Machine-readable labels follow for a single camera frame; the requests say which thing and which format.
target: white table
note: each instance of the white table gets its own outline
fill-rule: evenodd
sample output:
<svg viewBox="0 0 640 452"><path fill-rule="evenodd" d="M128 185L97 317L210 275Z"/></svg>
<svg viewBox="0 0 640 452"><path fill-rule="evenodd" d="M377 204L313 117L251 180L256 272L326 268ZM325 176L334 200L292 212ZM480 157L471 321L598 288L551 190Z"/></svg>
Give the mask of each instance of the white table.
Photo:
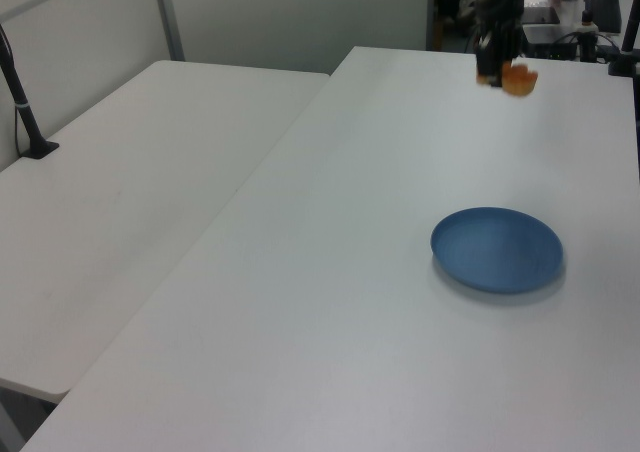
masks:
<svg viewBox="0 0 640 452"><path fill-rule="evenodd" d="M622 29L620 34L608 35L613 39L618 47L622 47L624 33L627 30L627 22L629 21L629 12L631 12L631 4L633 0L619 0L620 15L622 18ZM582 21L582 11L584 10L584 0L525 0L525 5L553 6L560 18L560 24L572 26ZM601 40L602 44L608 44L607 41ZM640 34L636 37L635 48L640 48Z"/></svg>
<svg viewBox="0 0 640 452"><path fill-rule="evenodd" d="M58 402L327 79L159 62L4 170L0 386Z"/></svg>
<svg viewBox="0 0 640 452"><path fill-rule="evenodd" d="M637 450L631 81L529 62L522 100L470 55L355 49L24 452ZM447 278L432 229L484 205L566 272Z"/></svg>

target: black cable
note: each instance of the black cable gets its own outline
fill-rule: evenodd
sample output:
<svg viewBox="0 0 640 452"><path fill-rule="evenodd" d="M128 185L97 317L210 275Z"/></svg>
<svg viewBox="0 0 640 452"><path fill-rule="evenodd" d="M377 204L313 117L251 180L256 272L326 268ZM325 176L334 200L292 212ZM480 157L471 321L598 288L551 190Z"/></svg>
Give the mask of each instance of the black cable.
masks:
<svg viewBox="0 0 640 452"><path fill-rule="evenodd" d="M604 40L608 41L611 45L613 45L613 48L616 49L616 52L620 53L620 47L618 47L618 45L611 40L609 37L607 37L606 35L602 35L602 34L595 34L598 37L602 37Z"/></svg>
<svg viewBox="0 0 640 452"><path fill-rule="evenodd" d="M11 65L13 65L13 50L11 50L11 44L9 43L9 38L7 34L5 34L4 29L2 28L2 24L0 24L0 36L2 36L2 40L7 46L7 50L9 51L9 57L11 57Z"/></svg>
<svg viewBox="0 0 640 452"><path fill-rule="evenodd" d="M580 33L579 33L579 32L569 32L568 34L563 35L563 36L562 36L562 37L560 37L559 39L557 39L557 40L555 40L554 42L552 42L552 43L551 43L551 45L556 45L556 44L558 44L558 43L562 42L564 39L567 39L567 38L569 38L569 37L573 37L573 38L575 38L575 37L577 37L578 35L580 35Z"/></svg>

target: plate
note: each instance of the plate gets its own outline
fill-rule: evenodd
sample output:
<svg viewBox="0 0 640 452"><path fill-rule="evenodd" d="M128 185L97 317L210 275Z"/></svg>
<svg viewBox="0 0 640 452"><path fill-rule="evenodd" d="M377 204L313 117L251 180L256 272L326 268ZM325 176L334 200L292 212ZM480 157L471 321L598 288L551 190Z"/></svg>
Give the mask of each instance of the plate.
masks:
<svg viewBox="0 0 640 452"><path fill-rule="evenodd" d="M433 229L431 250L454 279L498 294L540 288L562 267L562 244L553 230L510 209L480 207L446 217Z"/></svg>

